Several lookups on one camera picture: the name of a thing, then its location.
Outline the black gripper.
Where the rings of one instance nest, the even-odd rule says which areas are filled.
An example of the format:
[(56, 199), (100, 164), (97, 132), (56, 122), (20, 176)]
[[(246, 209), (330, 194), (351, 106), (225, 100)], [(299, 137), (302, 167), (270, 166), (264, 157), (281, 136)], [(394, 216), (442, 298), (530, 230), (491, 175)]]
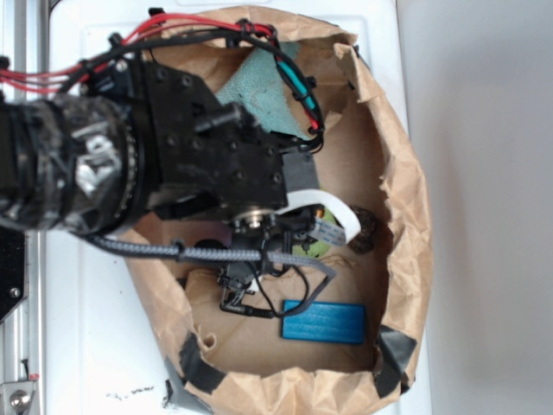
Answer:
[(281, 214), (293, 192), (319, 187), (299, 138), (264, 131), (243, 106), (222, 105), (194, 74), (122, 59), (94, 74), (88, 88), (122, 111), (130, 133), (132, 219), (147, 212), (221, 221)]

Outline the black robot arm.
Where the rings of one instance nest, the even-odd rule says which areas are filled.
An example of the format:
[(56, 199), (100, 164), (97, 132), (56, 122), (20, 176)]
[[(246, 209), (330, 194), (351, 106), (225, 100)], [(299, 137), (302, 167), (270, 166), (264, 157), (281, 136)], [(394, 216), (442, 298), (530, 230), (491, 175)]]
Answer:
[(122, 59), (82, 96), (1, 105), (1, 224), (80, 236), (144, 215), (233, 222), (280, 214), (318, 184), (302, 141), (265, 131), (198, 76)]

